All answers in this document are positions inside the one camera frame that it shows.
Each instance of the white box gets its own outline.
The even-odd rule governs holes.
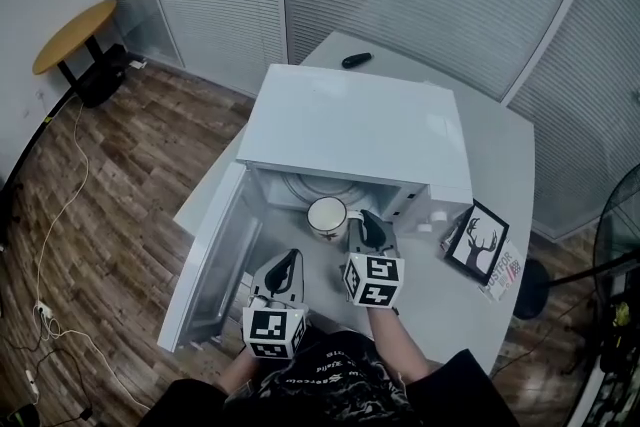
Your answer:
[[[291,359],[306,330],[304,310],[243,308],[243,338],[257,358]]]
[[[440,188],[471,203],[452,91],[346,70],[272,64],[237,159],[264,169]]]
[[[392,308],[404,283],[404,260],[349,253],[343,280],[353,304]]]

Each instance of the cable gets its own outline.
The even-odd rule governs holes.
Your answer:
[[[75,126],[73,128],[73,142],[75,143],[76,148],[78,148],[78,151],[80,151],[80,153],[84,157],[84,160],[85,160],[85,163],[86,163],[86,171],[85,171],[85,175],[84,175],[84,180],[82,180],[82,183],[80,184],[80,187],[78,187],[78,189],[73,194],[71,199],[65,203],[65,205],[62,207],[62,209],[60,210],[58,215],[54,218],[53,222],[51,223],[51,226],[49,227],[49,230],[47,231],[47,235],[44,238],[44,242],[42,243],[42,249],[40,250],[40,256],[38,258],[38,267],[37,267],[37,275],[36,275],[36,303],[35,303],[32,311],[31,311],[31,316],[32,316],[33,324],[34,324],[34,326],[36,326],[36,324],[37,324],[36,323],[36,317],[35,317],[36,311],[38,311],[38,313],[40,314],[41,327],[44,326],[44,329],[45,329],[45,337],[42,336],[42,332],[41,332],[40,338],[43,339],[44,341],[48,341],[49,339],[57,340],[57,339],[61,338],[62,336],[65,336],[65,335],[70,334],[70,333],[74,333],[74,334],[86,337],[89,340],[89,342],[91,343],[91,346],[93,347],[93,349],[98,354],[100,354],[100,356],[102,356],[102,360],[104,361],[105,366],[109,369],[109,371],[111,372],[111,375],[113,375],[115,380],[122,387],[124,392],[131,399],[131,401],[133,401],[134,403],[136,403],[137,405],[139,405],[140,407],[142,407],[142,408],[144,408],[144,409],[146,409],[148,411],[150,409],[148,406],[142,404],[141,402],[138,402],[136,399],[133,398],[133,395],[131,395],[129,390],[122,383],[122,381],[120,381],[120,379],[118,378],[116,373],[113,371],[113,369],[109,365],[109,362],[107,361],[107,358],[105,357],[105,355],[102,353],[102,351],[100,349],[98,349],[98,347],[94,343],[93,339],[88,334],[83,333],[81,331],[76,331],[74,329],[67,329],[66,331],[62,331],[60,323],[58,322],[58,320],[56,318],[54,318],[54,317],[52,317],[51,319],[45,318],[44,314],[38,308],[38,306],[40,304],[40,269],[41,269],[41,266],[42,266],[42,258],[44,256],[44,250],[46,248],[47,241],[49,240],[49,236],[51,235],[51,232],[53,231],[53,227],[55,226],[56,222],[58,222],[58,219],[60,219],[60,217],[62,216],[64,211],[67,209],[67,207],[69,205],[71,205],[71,203],[73,203],[75,201],[75,199],[78,197],[78,195],[80,194],[80,192],[82,191],[82,189],[86,185],[87,180],[89,179],[89,168],[90,168],[89,157],[87,157],[87,154],[82,150],[82,148],[78,144],[78,137],[77,137],[78,123],[80,121],[80,116],[82,114],[83,107],[84,107],[84,104],[81,104],[80,105],[80,110],[78,111],[78,116],[76,117]],[[55,330],[55,331],[52,329],[54,324],[57,325],[57,330]]]
[[[555,318],[556,321],[560,320],[562,317],[564,317],[565,315],[568,315],[569,313],[571,313],[574,309],[576,309],[581,303],[582,301],[584,301],[585,299],[588,299],[589,297],[591,297],[594,292],[595,292],[595,288],[589,292],[587,295],[581,297],[571,308],[569,308],[568,310],[566,310],[564,313],[562,313],[561,315],[559,315],[558,317]],[[549,335],[553,332],[553,330],[556,328],[556,326],[552,326],[549,331],[546,332],[546,334],[542,337],[542,339],[533,346],[533,348],[527,352],[525,352],[524,354],[522,354],[521,356],[518,356],[515,359],[512,359],[511,361],[509,361],[509,363],[507,363],[506,365],[501,366],[498,370],[496,370],[494,372],[494,374],[491,376],[491,379],[495,379],[496,376],[502,372],[505,368],[513,365],[514,363],[516,363],[517,361],[520,361],[523,358],[526,358],[527,356],[529,356],[530,354],[532,354],[536,349],[538,349],[538,347],[540,347],[547,338],[549,338]]]
[[[49,226],[49,231],[47,232],[47,235],[44,238],[44,242],[42,243],[42,249],[40,250],[40,258],[38,258],[38,273],[36,275],[36,308],[38,307],[38,305],[40,303],[40,266],[42,265],[42,256],[44,255],[44,250],[45,250],[45,248],[47,246],[47,241],[49,240],[49,236],[51,235],[51,231],[53,230],[53,227],[56,225],[56,222],[58,222],[58,219],[60,219],[60,216],[62,216],[64,211],[67,209],[67,207],[69,205],[71,205],[71,203],[73,203],[75,201],[75,199],[78,197],[78,194],[80,194],[80,192],[84,188],[85,184],[87,183],[87,180],[89,179],[89,157],[87,157],[87,154],[82,150],[82,148],[78,144],[78,138],[77,138],[78,122],[80,121],[80,115],[82,114],[82,108],[83,107],[84,107],[84,103],[80,105],[80,110],[78,111],[78,116],[76,117],[76,124],[73,127],[73,142],[75,143],[76,148],[78,148],[80,153],[82,153],[82,156],[84,157],[84,160],[85,160],[86,165],[87,165],[87,169],[86,169],[86,172],[85,172],[85,175],[84,175],[84,180],[82,181],[82,184],[80,184],[80,187],[78,187],[78,190],[75,192],[75,194],[71,197],[71,199],[69,201],[67,201],[65,203],[65,205],[62,207],[62,210],[60,210],[60,213],[55,217],[55,219],[51,223],[51,226]]]
[[[14,350],[14,351],[29,351],[31,353],[36,352],[39,348],[40,348],[40,343],[42,342],[42,331],[44,329],[44,322],[42,321],[42,318],[40,319],[40,335],[38,336],[38,342],[36,343],[36,346],[32,349],[31,347],[26,347],[26,346],[18,346],[16,344],[14,344],[11,340],[9,340],[6,336],[4,336],[2,333],[0,333],[0,337],[2,337],[4,339],[5,342],[7,342],[9,344],[9,346]]]
[[[82,373],[80,372],[80,366],[78,365],[78,360],[74,357],[73,354],[71,354],[67,349],[64,349],[62,347],[56,347],[55,349],[50,350],[49,352],[47,352],[42,358],[40,358],[38,360],[38,362],[36,363],[36,374],[33,377],[34,382],[38,380],[38,377],[40,376],[40,365],[52,354],[55,354],[56,352],[62,352],[64,354],[66,354],[67,356],[69,356],[71,358],[71,360],[73,361],[73,364],[76,367],[76,372],[78,373],[78,378],[80,379],[80,388],[82,388],[82,393],[84,393],[85,398],[87,399],[87,402],[89,403],[89,405],[85,408],[85,409],[93,409],[93,402],[91,402],[91,397],[89,397],[89,394],[87,393],[87,389],[84,386],[84,381],[82,379]]]

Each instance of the white cable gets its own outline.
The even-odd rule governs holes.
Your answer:
[[[67,100],[65,102],[65,104],[60,108],[60,110],[58,112],[62,111],[62,109],[67,105],[67,103],[69,103],[69,101],[72,98],[73,97],[69,98],[69,100]],[[36,311],[38,310],[38,305],[40,304],[40,267],[42,265],[42,257],[44,255],[44,250],[46,248],[47,241],[49,240],[49,235],[51,235],[51,231],[53,230],[53,227],[55,226],[55,224],[58,221],[58,219],[60,219],[60,216],[62,216],[64,211],[67,209],[67,207],[69,205],[71,205],[71,203],[73,203],[75,201],[75,199],[78,197],[78,195],[80,194],[80,192],[82,191],[82,189],[86,185],[87,180],[89,179],[89,157],[87,157],[87,154],[82,150],[82,148],[78,144],[78,138],[77,138],[78,122],[80,121],[80,115],[82,114],[82,108],[83,107],[84,107],[84,104],[81,104],[80,105],[80,110],[78,111],[78,116],[76,117],[76,123],[75,123],[75,126],[73,128],[73,142],[75,143],[76,148],[78,148],[78,150],[80,151],[80,153],[82,153],[82,156],[84,157],[84,160],[85,160],[85,163],[86,163],[86,171],[85,171],[85,175],[84,175],[84,180],[80,184],[80,187],[78,187],[78,190],[75,192],[75,194],[71,197],[71,199],[69,201],[67,201],[65,203],[65,205],[62,207],[62,210],[60,210],[60,213],[55,217],[55,219],[51,223],[51,226],[49,227],[49,231],[47,232],[47,235],[44,238],[44,242],[42,243],[42,249],[40,251],[40,257],[38,258],[38,271],[37,271],[37,276],[36,276],[36,304],[34,305],[33,310],[31,311],[31,317],[33,319],[33,323],[34,323],[34,325],[36,327],[36,330],[39,329],[38,324],[36,322]],[[53,121],[53,119],[49,120],[49,123],[47,124],[47,128],[48,128],[49,124],[51,124],[51,121]],[[89,342],[91,343],[91,346],[93,347],[93,349],[98,354],[100,354],[100,356],[102,356],[102,361],[104,361],[105,366],[109,369],[109,371],[111,372],[111,375],[113,375],[115,380],[122,387],[124,392],[131,399],[131,401],[136,403],[140,407],[146,409],[147,411],[149,411],[150,408],[148,406],[145,406],[144,404],[142,404],[141,402],[138,402],[136,399],[133,398],[133,395],[131,395],[129,390],[126,388],[126,386],[122,383],[122,381],[118,378],[116,373],[113,371],[113,368],[111,368],[111,365],[109,365],[109,362],[107,361],[107,358],[105,357],[105,355],[102,353],[102,351],[100,349],[98,349],[98,346],[95,344],[93,339],[87,333],[83,333],[81,331],[76,331],[75,329],[67,329],[66,331],[61,331],[60,323],[58,322],[58,320],[56,318],[52,317],[51,319],[47,319],[43,315],[42,312],[39,312],[39,313],[40,313],[40,322],[42,322],[42,326],[44,327],[44,331],[46,332],[46,333],[40,333],[40,336],[42,337],[43,341],[48,341],[49,339],[57,340],[58,338],[61,338],[62,336],[65,336],[65,335],[70,334],[70,333],[77,334],[77,335],[80,335],[80,336],[84,336],[85,338],[87,338],[89,340]],[[58,329],[56,330],[56,332],[52,331],[52,327],[53,327],[54,323],[58,326]],[[36,402],[34,404],[37,404],[39,399],[40,399],[40,395],[38,395],[36,397]]]
[[[40,251],[40,258],[38,258],[38,274],[36,277],[36,307],[38,306],[38,303],[40,302],[40,265],[42,264],[42,256],[44,255],[44,250],[45,247],[47,245],[47,240],[49,240],[49,235],[51,235],[51,231],[53,230],[53,227],[56,225],[56,222],[58,222],[58,219],[60,219],[60,216],[64,213],[64,211],[67,209],[67,207],[69,205],[71,205],[71,203],[73,203],[75,201],[75,199],[78,197],[78,194],[80,194],[80,191],[82,191],[82,189],[84,188],[85,184],[87,183],[87,179],[89,178],[89,157],[87,157],[87,154],[82,151],[82,148],[80,148],[80,145],[78,144],[78,139],[77,139],[77,132],[78,132],[78,121],[80,121],[80,115],[82,114],[82,108],[84,107],[84,104],[80,105],[80,110],[78,111],[78,117],[76,118],[76,124],[73,127],[73,142],[76,144],[76,147],[78,148],[78,150],[80,151],[80,153],[82,153],[82,156],[84,157],[84,161],[87,165],[87,169],[86,172],[84,174],[84,180],[82,180],[82,184],[80,184],[80,187],[78,187],[78,190],[76,191],[76,193],[71,197],[71,199],[69,201],[67,201],[65,203],[65,205],[62,207],[62,210],[60,210],[60,213],[55,217],[55,219],[53,220],[53,222],[51,223],[51,226],[49,226],[49,231],[47,232],[47,236],[44,238],[44,242],[42,243],[42,249]]]

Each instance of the white plug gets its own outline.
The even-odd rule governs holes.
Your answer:
[[[141,68],[144,68],[146,65],[147,65],[147,61],[136,61],[135,59],[133,59],[129,63],[129,66],[131,66],[132,68],[135,68],[136,70],[140,70]]]
[[[31,386],[31,391],[36,396],[39,396],[40,395],[40,391],[38,390],[38,385],[33,380],[33,374],[31,373],[31,370],[25,370],[25,373],[27,374],[27,380],[29,381],[29,386]]]
[[[251,300],[249,308],[251,308],[252,310],[261,310],[262,308],[268,308],[268,304],[269,303],[263,297],[254,296]]]
[[[53,310],[42,301],[38,301],[38,312],[44,316],[45,319],[51,320],[53,318]]]

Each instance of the white mug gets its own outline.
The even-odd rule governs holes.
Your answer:
[[[345,204],[333,196],[315,200],[307,210],[307,223],[313,234],[331,244],[338,244],[345,238],[348,219],[364,221],[359,211],[347,210]]]

